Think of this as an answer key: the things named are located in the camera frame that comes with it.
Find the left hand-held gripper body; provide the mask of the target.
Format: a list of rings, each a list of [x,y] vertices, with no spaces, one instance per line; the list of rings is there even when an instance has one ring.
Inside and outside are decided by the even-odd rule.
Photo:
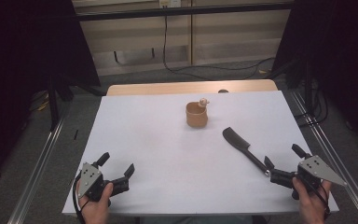
[[[80,184],[76,196],[78,199],[87,196],[92,202],[98,202],[108,183],[108,180],[103,179],[97,162],[85,162],[80,172]]]

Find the person's right hand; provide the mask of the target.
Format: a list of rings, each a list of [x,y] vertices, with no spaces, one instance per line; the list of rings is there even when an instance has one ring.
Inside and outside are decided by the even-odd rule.
[[[315,193],[307,193],[303,183],[294,177],[293,185],[299,195],[299,215],[301,224],[324,224],[326,205]]]

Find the white table cover board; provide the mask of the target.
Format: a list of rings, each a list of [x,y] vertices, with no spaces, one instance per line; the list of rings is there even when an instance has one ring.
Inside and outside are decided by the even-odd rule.
[[[260,160],[293,172],[293,145],[309,146],[281,91],[210,93],[208,123],[186,123],[197,94],[105,96],[81,158],[110,158],[101,172],[116,179],[129,166],[130,189],[110,212],[125,216],[254,215],[295,212],[288,188],[273,184],[222,135],[232,128]]]

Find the black curtain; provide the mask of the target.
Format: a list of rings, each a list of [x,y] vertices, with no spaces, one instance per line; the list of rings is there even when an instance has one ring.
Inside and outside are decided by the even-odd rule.
[[[308,72],[358,132],[358,0],[294,0],[272,75]]]
[[[0,0],[0,166],[30,115],[32,97],[100,79],[73,0]]]

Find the black spatula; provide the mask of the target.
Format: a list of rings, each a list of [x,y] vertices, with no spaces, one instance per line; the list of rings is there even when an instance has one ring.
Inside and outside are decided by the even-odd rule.
[[[269,169],[252,152],[249,151],[250,144],[239,136],[231,127],[225,128],[222,135],[234,148],[246,156],[263,174],[269,176]]]

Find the aluminium floor rail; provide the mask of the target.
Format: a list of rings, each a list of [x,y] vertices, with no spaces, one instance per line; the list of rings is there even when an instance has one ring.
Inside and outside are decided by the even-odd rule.
[[[61,133],[62,123],[63,123],[63,119],[60,119],[56,123],[52,131],[49,133],[48,139],[44,144],[43,150],[37,160],[37,163],[32,171],[32,174],[28,179],[24,190],[22,191],[22,194],[18,199],[18,202],[16,203],[16,206],[7,224],[23,224],[23,221],[27,216],[29,207],[36,194],[42,175],[45,172],[51,152],[55,147],[56,142]]]
[[[349,194],[356,210],[358,211],[358,185],[356,181],[353,179],[351,174],[349,173],[347,167],[344,162],[338,156],[335,148],[327,138],[324,133],[324,130],[319,125],[319,123],[311,117],[310,115],[305,116],[306,126],[311,129],[313,135],[317,139],[320,147],[322,148],[326,158],[329,160],[333,169],[346,181],[347,186],[345,190]]]

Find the white wall socket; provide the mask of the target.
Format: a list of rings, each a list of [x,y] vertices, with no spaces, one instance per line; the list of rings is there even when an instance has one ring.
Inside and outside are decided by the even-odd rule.
[[[180,7],[182,5],[181,0],[158,0],[160,8],[168,7]]]

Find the black horizontal bar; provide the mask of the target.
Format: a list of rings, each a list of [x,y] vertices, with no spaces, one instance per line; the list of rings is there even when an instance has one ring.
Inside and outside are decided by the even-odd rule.
[[[187,16],[202,14],[219,14],[219,13],[237,13],[253,11],[271,11],[286,10],[294,6],[294,2],[277,2],[277,3],[260,3],[260,4],[241,4],[226,6],[207,6],[207,7],[179,7],[179,8],[158,8],[158,9],[141,9],[131,11],[117,12],[100,12],[100,13],[81,13],[72,17],[74,21],[105,21],[105,20],[122,20],[122,19],[139,19],[152,17],[168,16]]]

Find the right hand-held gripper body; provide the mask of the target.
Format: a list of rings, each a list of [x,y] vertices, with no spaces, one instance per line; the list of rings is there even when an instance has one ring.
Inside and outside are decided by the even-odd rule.
[[[347,182],[317,155],[301,161],[297,165],[295,177],[303,183],[307,192],[315,194],[318,193],[324,180],[343,187],[347,186]]]

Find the wooden table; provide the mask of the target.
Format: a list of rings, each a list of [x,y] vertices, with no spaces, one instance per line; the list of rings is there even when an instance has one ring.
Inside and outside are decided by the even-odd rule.
[[[112,85],[108,88],[106,95],[218,93],[218,91],[222,89],[228,90],[229,92],[245,92],[276,91],[278,88],[275,82],[270,79],[194,81]]]

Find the brown cup with figurine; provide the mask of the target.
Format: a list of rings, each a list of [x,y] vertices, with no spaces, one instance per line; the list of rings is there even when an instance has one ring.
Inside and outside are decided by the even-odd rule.
[[[197,102],[190,102],[186,105],[186,123],[192,128],[203,128],[207,125],[207,105],[209,101],[201,98]]]

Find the person's left hand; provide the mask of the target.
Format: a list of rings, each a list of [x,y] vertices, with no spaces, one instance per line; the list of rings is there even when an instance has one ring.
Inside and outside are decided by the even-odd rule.
[[[107,184],[98,202],[90,201],[87,196],[78,200],[78,206],[81,208],[81,214],[86,224],[107,224],[109,217],[108,201],[113,187],[112,183]]]

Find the black metal stand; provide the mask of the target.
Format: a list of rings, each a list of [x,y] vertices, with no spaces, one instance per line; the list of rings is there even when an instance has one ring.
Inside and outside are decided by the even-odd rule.
[[[72,101],[74,94],[70,90],[70,79],[64,75],[49,75],[48,76],[48,102],[51,115],[50,129],[55,130],[59,121],[60,113],[58,110],[57,96],[59,94],[64,102]]]

